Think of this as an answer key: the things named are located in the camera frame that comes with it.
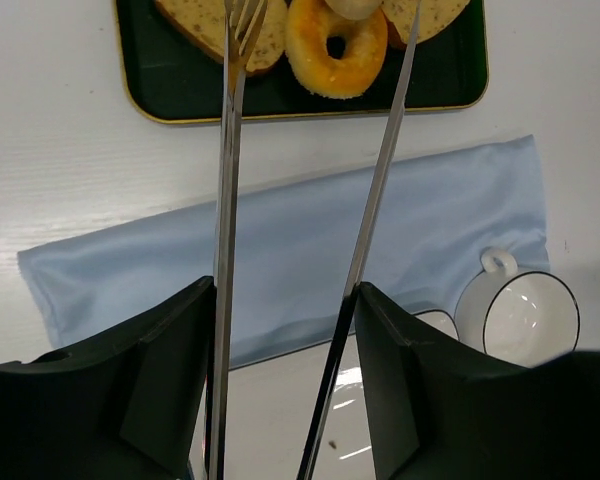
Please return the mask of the stainless steel tongs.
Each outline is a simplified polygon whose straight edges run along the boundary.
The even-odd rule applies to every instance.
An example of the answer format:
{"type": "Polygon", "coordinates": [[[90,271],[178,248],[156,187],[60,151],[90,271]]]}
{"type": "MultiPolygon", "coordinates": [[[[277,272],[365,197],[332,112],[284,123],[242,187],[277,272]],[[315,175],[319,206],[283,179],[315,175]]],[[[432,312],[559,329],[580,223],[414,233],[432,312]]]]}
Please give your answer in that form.
{"type": "MultiPolygon", "coordinates": [[[[207,476],[210,479],[223,478],[225,471],[225,432],[244,83],[246,65],[260,34],[267,6],[268,4],[265,1],[227,1],[224,4],[222,143],[214,255],[214,279],[217,290],[216,320],[213,363],[208,374],[211,383],[211,394],[207,399],[209,411],[206,453],[208,456],[207,476]]],[[[420,21],[415,19],[411,26],[390,114],[375,165],[334,335],[327,355],[309,433],[297,474],[301,480],[310,480],[314,474],[341,358],[353,319],[359,285],[364,274],[376,220],[404,117],[405,98],[413,68],[419,23],[420,21]]]]}

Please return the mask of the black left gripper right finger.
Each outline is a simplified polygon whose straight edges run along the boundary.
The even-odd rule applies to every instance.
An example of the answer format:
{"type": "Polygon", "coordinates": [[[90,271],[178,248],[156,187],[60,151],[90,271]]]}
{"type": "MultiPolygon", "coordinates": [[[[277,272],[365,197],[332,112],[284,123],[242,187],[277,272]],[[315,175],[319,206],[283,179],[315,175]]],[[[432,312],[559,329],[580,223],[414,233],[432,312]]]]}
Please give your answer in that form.
{"type": "Polygon", "coordinates": [[[370,283],[355,310],[379,479],[600,479],[600,351],[480,353],[370,283]]]}

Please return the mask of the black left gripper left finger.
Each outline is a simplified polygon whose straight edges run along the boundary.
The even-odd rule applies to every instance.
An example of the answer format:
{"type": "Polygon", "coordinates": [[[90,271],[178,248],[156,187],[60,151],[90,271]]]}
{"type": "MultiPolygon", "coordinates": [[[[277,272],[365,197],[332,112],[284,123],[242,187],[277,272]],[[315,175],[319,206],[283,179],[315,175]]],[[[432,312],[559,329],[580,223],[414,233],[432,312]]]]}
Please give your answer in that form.
{"type": "Polygon", "coordinates": [[[184,478],[214,308],[204,276],[85,340],[0,364],[0,479],[184,478]]]}

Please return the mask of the yellow glazed donut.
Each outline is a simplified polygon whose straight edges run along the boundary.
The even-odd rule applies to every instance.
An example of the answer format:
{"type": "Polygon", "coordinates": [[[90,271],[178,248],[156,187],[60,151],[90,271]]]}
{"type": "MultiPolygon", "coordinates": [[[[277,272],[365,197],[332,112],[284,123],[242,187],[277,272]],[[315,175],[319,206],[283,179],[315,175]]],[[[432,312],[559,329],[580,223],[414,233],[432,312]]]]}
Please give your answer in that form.
{"type": "Polygon", "coordinates": [[[291,2],[285,35],[286,56],[297,82],[330,100],[365,94],[378,77],[388,48],[388,26],[379,8],[353,20],[325,1],[291,2]]]}

